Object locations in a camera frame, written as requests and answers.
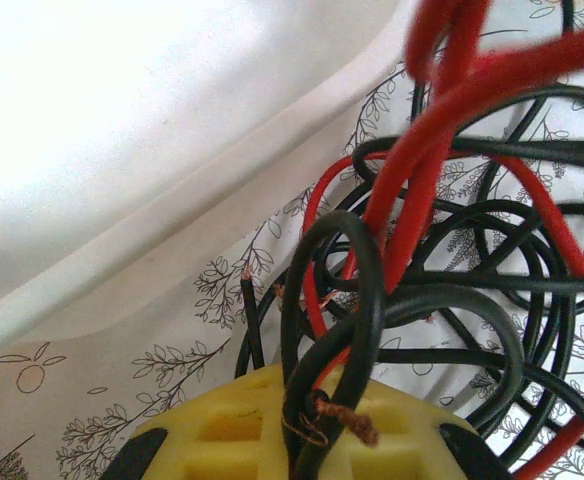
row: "fruit illustration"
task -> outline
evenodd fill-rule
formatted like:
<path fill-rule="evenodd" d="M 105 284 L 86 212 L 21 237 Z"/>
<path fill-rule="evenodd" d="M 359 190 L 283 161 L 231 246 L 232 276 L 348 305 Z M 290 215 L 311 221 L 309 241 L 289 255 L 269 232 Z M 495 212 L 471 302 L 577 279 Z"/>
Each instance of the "fruit illustration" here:
<path fill-rule="evenodd" d="M 36 392 L 45 380 L 46 367 L 56 365 L 66 359 L 63 355 L 48 357 L 42 360 L 43 354 L 50 346 L 50 342 L 41 345 L 33 357 L 20 354 L 9 354 L 0 356 L 0 363 L 28 363 L 19 372 L 16 379 L 16 388 L 21 393 L 29 394 Z"/>

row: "white surface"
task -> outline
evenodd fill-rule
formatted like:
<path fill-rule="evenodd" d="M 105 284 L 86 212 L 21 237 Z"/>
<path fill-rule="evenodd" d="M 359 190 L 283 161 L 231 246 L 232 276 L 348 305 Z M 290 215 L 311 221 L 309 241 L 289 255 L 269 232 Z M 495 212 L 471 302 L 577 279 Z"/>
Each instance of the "white surface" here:
<path fill-rule="evenodd" d="M 339 118 L 400 55 L 415 3 L 0 3 L 0 343 Z M 326 132 L 334 155 L 347 130 Z M 250 225 L 205 237 L 218 251 Z"/>
<path fill-rule="evenodd" d="M 584 14 L 584 3 L 576 3 Z M 538 14 L 535 16 L 535 12 L 543 8 L 548 14 L 544 17 L 538 17 Z M 499 0 L 495 2 L 487 30 L 523 31 L 486 36 L 484 48 L 525 42 L 531 35 L 555 35 L 559 25 L 560 12 L 554 0 L 542 1 L 541 5 L 519 0 Z M 357 133 L 363 132 L 362 127 L 376 135 L 390 134 L 405 127 L 410 111 L 408 98 L 412 85 L 408 78 L 400 75 L 401 70 L 402 65 L 399 65 L 394 79 L 384 83 L 373 98 L 366 98 L 360 119 L 369 123 L 359 124 Z M 584 75 L 572 75 L 570 83 L 584 84 Z M 332 91 L 331 95 L 338 97 L 339 90 Z M 503 128 L 511 120 L 511 113 L 509 111 L 491 118 L 476 133 L 501 136 Z M 541 119 L 546 114 L 546 121 L 542 124 Z M 349 126 L 350 131 L 353 126 L 354 122 Z M 335 132 L 341 128 L 345 126 L 330 125 L 325 134 L 338 135 Z M 573 139 L 584 138 L 584 111 L 572 110 L 571 102 L 551 101 L 528 134 L 534 130 L 537 131 L 537 138 L 564 135 L 563 132 L 569 132 Z M 289 199 L 301 191 L 298 189 L 292 193 L 293 187 L 288 187 L 286 182 L 288 179 L 291 179 L 291 184 L 306 181 L 309 185 L 324 170 L 325 165 L 313 165 L 313 152 L 319 146 L 326 145 L 319 139 L 316 137 L 317 145 L 303 145 L 297 152 L 298 157 L 294 157 L 306 162 L 304 168 L 316 169 L 316 174 L 304 177 L 304 172 L 286 170 L 285 162 L 282 161 L 276 164 L 273 170 L 275 175 L 269 177 L 268 171 L 264 171 L 251 187 L 241 188 L 237 196 L 232 198 L 241 201 L 242 207 L 265 204 L 267 208 L 277 210 L 278 206 L 270 202 L 271 197 L 277 198 L 281 194 L 287 195 Z M 336 160 L 327 158 L 327 148 L 319 151 L 317 163 L 332 163 Z M 453 200 L 463 201 L 460 192 L 466 180 L 471 179 L 472 173 L 476 173 L 472 169 L 483 162 L 484 159 L 465 159 L 448 163 L 450 170 L 441 178 L 440 194 L 455 195 Z M 559 178 L 559 170 L 555 171 L 551 163 L 534 166 L 539 167 L 540 174 L 549 176 L 555 199 L 583 201 L 582 171 L 567 169 L 565 175 Z M 353 184 L 353 176 L 346 173 L 341 183 L 327 195 L 329 204 L 335 206 Z M 516 198 L 519 191 L 519 185 L 510 175 L 505 175 L 493 193 L 499 198 Z M 125 321 L 81 338 L 58 340 L 50 344 L 38 339 L 33 343 L 20 343 L 1 349 L 0 458 L 16 449 L 3 465 L 8 470 L 8 465 L 14 467 L 16 462 L 21 462 L 24 468 L 24 471 L 20 471 L 16 465 L 16 468 L 0 476 L 1 480 L 24 480 L 27 478 L 26 473 L 32 480 L 95 480 L 93 467 L 97 473 L 98 469 L 104 468 L 108 459 L 147 417 L 229 381 L 234 371 L 237 342 L 245 333 L 239 302 L 233 296 L 239 283 L 236 273 L 241 271 L 240 262 L 247 258 L 255 267 L 259 281 L 269 285 L 287 265 L 297 243 L 304 199 L 307 202 L 307 195 L 301 194 L 294 198 L 260 226 L 261 219 L 250 208 L 238 208 L 231 202 L 221 203 L 210 210 L 213 212 L 210 217 L 206 217 L 210 223 L 205 218 L 197 220 L 193 224 L 197 229 L 183 231 L 170 242 L 162 244 L 155 250 L 156 257 L 146 256 L 146 267 L 140 264 L 131 266 L 128 275 L 104 284 L 104 287 L 109 287 L 99 290 L 98 296 L 103 302 L 103 309 L 85 302 L 81 308 L 66 310 L 71 313 L 72 322 L 79 325 L 90 322 L 110 323 L 111 319 L 106 315 L 100 316 L 100 312 L 124 318 Z M 584 247 L 584 221 L 578 219 L 570 223 Z M 232 226 L 235 224 L 250 224 L 247 227 L 249 232 L 246 232 L 248 235 L 243 240 L 228 249 L 215 251 L 207 242 L 191 243 L 206 236 L 215 238 L 219 235 L 227 236 L 227 241 L 233 242 L 230 237 L 233 236 Z M 444 243 L 433 259 L 432 268 L 447 266 L 464 250 L 462 242 L 452 248 L 452 253 L 446 250 L 446 246 Z M 212 265 L 195 268 L 193 264 L 187 263 L 191 258 L 188 249 L 202 252 L 209 260 L 216 262 L 219 271 L 225 273 L 219 274 Z M 261 269 L 258 269 L 257 254 L 261 259 Z M 467 261 L 466 258 L 461 266 L 465 266 Z M 182 262 L 184 270 L 194 271 L 179 280 Z M 513 262 L 508 268 L 515 269 L 518 266 L 517 262 Z M 212 282 L 218 285 L 214 293 L 207 290 Z M 162 286 L 168 285 L 168 289 L 162 289 Z M 163 293 L 152 301 L 148 300 L 152 294 L 147 293 L 132 306 L 123 301 L 117 302 L 119 296 L 131 299 L 132 294 L 128 293 L 128 289 L 135 294 L 143 293 L 146 289 Z M 523 323 L 525 315 L 520 310 L 513 308 L 504 298 L 496 298 L 503 303 L 517 324 Z M 222 308 L 221 312 L 217 312 L 211 308 L 219 304 L 228 304 L 228 310 Z M 62 317 L 59 314 L 57 318 L 62 320 Z M 276 357 L 278 321 L 278 310 L 273 307 L 263 326 L 266 361 Z M 476 317 L 469 316 L 466 325 L 482 344 L 488 345 L 488 340 L 494 341 L 493 333 L 483 328 Z M 389 341 L 388 347 L 462 347 L 453 332 L 438 320 L 431 324 L 418 322 L 389 331 L 384 341 Z M 577 319 L 569 371 L 568 381 L 584 393 L 584 315 Z M 396 368 L 379 365 L 374 375 L 406 392 L 436 405 L 447 405 L 447 408 L 463 414 L 494 388 L 490 384 L 481 385 L 480 378 L 473 377 L 475 373 L 477 369 L 474 368 L 446 365 L 405 365 Z M 468 381 L 472 379 L 475 380 L 473 384 L 476 388 L 467 387 Z M 570 415 L 565 405 L 559 404 L 552 416 L 564 422 Z M 517 410 L 510 413 L 493 439 L 497 450 L 512 439 L 513 431 L 521 428 L 523 418 L 524 415 Z M 547 440 L 547 434 L 539 437 L 524 457 L 529 458 Z M 571 451 L 569 456 L 564 457 L 544 476 L 544 480 L 583 479 L 584 455 L 579 450 Z"/>

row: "wire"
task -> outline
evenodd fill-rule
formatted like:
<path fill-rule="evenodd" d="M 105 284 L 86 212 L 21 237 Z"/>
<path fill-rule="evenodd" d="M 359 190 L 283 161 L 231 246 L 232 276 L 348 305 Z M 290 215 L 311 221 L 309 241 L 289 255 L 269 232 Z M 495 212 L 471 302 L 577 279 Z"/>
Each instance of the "wire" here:
<path fill-rule="evenodd" d="M 468 350 L 455 349 L 401 349 L 379 351 L 379 362 L 388 363 L 452 363 L 465 365 L 482 365 L 501 368 L 507 361 L 503 355 L 489 352 L 471 352 Z M 584 423 L 584 399 L 569 385 L 554 375 L 545 372 L 536 365 L 525 364 L 524 375 L 531 381 L 538 383 L 542 387 L 558 395 L 575 412 L 580 421 Z M 516 473 L 517 480 L 524 478 L 534 478 L 537 474 L 530 474 L 530 467 L 523 467 Z"/>
<path fill-rule="evenodd" d="M 584 215 L 584 204 L 554 205 L 536 176 L 520 160 L 530 158 L 584 168 L 584 140 L 521 140 L 548 99 L 571 98 L 584 105 L 582 87 L 543 86 L 564 72 L 584 68 L 584 31 L 528 49 L 497 53 L 493 58 L 480 57 L 476 45 L 488 3 L 426 0 L 422 4 L 406 52 L 407 70 L 416 81 L 411 127 L 400 137 L 357 146 L 352 157 L 341 159 L 321 177 L 310 196 L 302 228 L 305 235 L 289 269 L 277 280 L 277 285 L 285 283 L 281 314 L 286 382 L 284 439 L 299 479 L 316 478 L 321 462 L 343 430 L 334 419 L 319 419 L 313 428 L 325 435 L 327 445 L 307 441 L 316 440 L 316 431 L 306 428 L 300 418 L 307 414 L 304 412 L 307 393 L 333 365 L 343 362 L 344 374 L 332 401 L 354 409 L 379 352 L 383 328 L 398 328 L 434 311 L 459 335 L 467 351 L 388 353 L 382 349 L 379 359 L 484 365 L 498 386 L 495 394 L 469 417 L 481 435 L 487 437 L 493 432 L 513 404 L 519 404 L 529 414 L 522 431 L 501 455 L 505 465 L 512 465 L 542 428 L 558 432 L 547 448 L 517 472 L 517 479 L 538 475 L 576 442 L 584 446 L 580 438 L 584 429 L 584 400 L 560 380 L 568 369 L 575 317 L 584 312 L 584 300 L 578 303 L 575 300 L 577 293 L 584 293 L 584 257 L 563 216 Z M 573 2 L 563 1 L 562 6 L 563 32 L 569 33 L 574 20 Z M 444 33 L 448 34 L 447 47 L 442 62 L 435 65 L 432 53 L 441 44 Z M 428 88 L 434 93 L 425 109 Z M 534 101 L 532 107 L 505 141 L 459 135 L 481 118 L 530 100 Z M 480 183 L 477 202 L 460 205 L 435 199 L 443 162 L 475 155 L 491 159 Z M 383 161 L 378 175 L 366 164 L 367 160 Z M 534 208 L 519 202 L 487 200 L 499 164 L 521 181 L 534 201 Z M 317 221 L 320 202 L 330 183 L 351 165 L 364 183 L 335 212 Z M 407 189 L 403 188 L 406 180 Z M 389 215 L 397 197 L 404 200 L 403 208 L 394 232 L 388 235 Z M 451 215 L 431 225 L 432 207 Z M 514 214 L 521 218 L 521 223 L 497 218 L 495 213 Z M 363 217 L 369 229 L 359 217 Z M 425 262 L 434 249 L 450 232 L 459 229 L 474 232 L 480 262 L 469 272 L 426 269 Z M 502 238 L 492 251 L 488 249 L 487 231 L 499 232 Z M 517 250 L 523 254 L 527 274 L 499 273 L 498 267 Z M 346 252 L 342 268 L 340 264 L 328 268 L 331 255 Z M 359 275 L 354 278 L 357 267 Z M 527 311 L 520 341 L 502 309 L 475 288 L 499 290 Z M 306 312 L 300 308 L 301 290 L 305 294 Z M 356 292 L 354 310 L 333 298 L 326 301 L 338 291 Z M 522 297 L 520 291 L 530 292 L 530 298 Z M 247 370 L 250 339 L 254 336 L 251 330 L 258 328 L 255 325 L 263 321 L 275 298 L 274 287 L 270 287 L 256 309 L 256 317 L 252 315 L 257 321 L 249 322 L 237 375 Z M 466 305 L 467 309 L 478 313 L 497 331 L 504 356 L 480 351 L 476 339 L 451 310 L 464 301 L 476 302 L 472 308 Z M 329 330 L 323 320 L 323 307 L 338 319 Z M 543 327 L 544 316 L 547 318 Z M 315 343 L 299 359 L 297 348 L 303 334 L 313 337 Z M 549 358 L 554 344 L 550 374 L 540 367 Z M 546 388 L 534 406 L 522 396 L 530 381 Z M 566 401 L 583 422 L 575 418 L 565 428 L 552 422 L 549 415 L 557 397 Z"/>
<path fill-rule="evenodd" d="M 243 311 L 248 324 L 248 339 L 252 354 L 252 365 L 255 370 L 265 366 L 263 346 L 261 345 L 261 329 L 254 297 L 252 275 L 245 271 L 241 276 L 241 293 L 243 294 Z"/>
<path fill-rule="evenodd" d="M 281 360 L 286 397 L 283 402 L 283 418 L 287 425 L 299 430 L 299 413 L 304 407 L 305 393 L 312 389 L 318 375 L 311 375 L 307 368 L 297 366 L 298 353 L 295 342 L 295 330 L 298 323 L 298 305 L 303 278 L 314 250 L 323 240 L 340 231 L 346 234 L 357 255 L 360 265 L 361 302 L 357 323 L 351 341 L 350 360 L 346 365 L 339 384 L 332 396 L 332 401 L 349 408 L 356 408 L 367 385 L 369 375 L 376 361 L 376 352 L 381 340 L 384 318 L 384 292 L 382 287 L 383 271 L 379 249 L 363 221 L 356 215 L 335 211 L 317 220 L 312 228 L 299 242 L 288 269 L 281 312 Z M 341 434 L 343 426 L 333 419 L 323 419 L 319 428 L 329 441 L 334 441 Z M 300 438 L 289 428 L 284 428 L 284 440 L 288 455 L 294 464 L 297 457 L 306 458 L 308 449 L 313 450 L 312 458 L 316 472 L 329 452 L 328 446 L 306 444 L 301 446 Z"/>

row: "copper wire strand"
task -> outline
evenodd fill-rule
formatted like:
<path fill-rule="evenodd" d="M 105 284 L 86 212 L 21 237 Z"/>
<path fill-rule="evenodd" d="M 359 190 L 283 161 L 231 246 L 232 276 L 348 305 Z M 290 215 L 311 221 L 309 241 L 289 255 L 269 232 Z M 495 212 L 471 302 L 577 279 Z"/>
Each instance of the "copper wire strand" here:
<path fill-rule="evenodd" d="M 296 433 L 299 437 L 301 437 L 303 440 L 305 440 L 306 442 L 309 442 L 313 445 L 317 445 L 319 447 L 325 447 L 328 445 L 328 438 L 325 436 L 325 433 L 321 432 L 318 428 L 316 428 L 312 422 L 310 422 L 310 420 L 308 419 L 308 417 L 306 417 L 305 415 L 301 414 L 299 415 L 299 419 L 301 420 L 301 423 L 303 424 L 304 427 L 308 428 L 309 430 L 312 430 L 313 433 L 316 433 L 318 436 L 321 437 L 321 441 L 319 440 L 315 440 L 314 438 L 312 438 L 309 435 L 306 435 L 305 433 L 303 433 L 302 431 L 294 428 L 292 425 L 290 425 L 288 422 L 286 422 L 284 417 L 281 417 L 281 423 L 283 424 L 283 426 L 285 428 L 287 428 L 288 430 L 290 430 L 293 433 Z"/>
<path fill-rule="evenodd" d="M 351 408 L 343 405 L 326 402 L 317 399 L 314 402 L 319 415 L 336 418 L 341 425 L 346 427 L 364 445 L 375 447 L 379 443 L 379 431 L 374 428 L 372 419 L 368 415 L 360 415 Z"/>
<path fill-rule="evenodd" d="M 243 273 L 241 274 L 241 280 L 251 280 L 252 279 L 252 266 L 247 265 L 243 269 Z"/>

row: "yellow plastic part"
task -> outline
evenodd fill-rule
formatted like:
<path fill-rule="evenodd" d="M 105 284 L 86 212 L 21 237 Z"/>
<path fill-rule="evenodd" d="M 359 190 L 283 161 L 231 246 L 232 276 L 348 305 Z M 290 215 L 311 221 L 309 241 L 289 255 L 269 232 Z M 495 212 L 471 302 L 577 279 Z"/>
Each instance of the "yellow plastic part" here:
<path fill-rule="evenodd" d="M 334 391 L 341 371 L 322 388 Z M 265 367 L 159 415 L 133 436 L 162 427 L 168 435 L 143 480 L 288 480 L 281 430 L 283 378 Z M 464 420 L 371 380 L 357 412 L 380 432 L 377 447 L 344 432 L 326 458 L 319 480 L 465 480 L 438 433 Z"/>

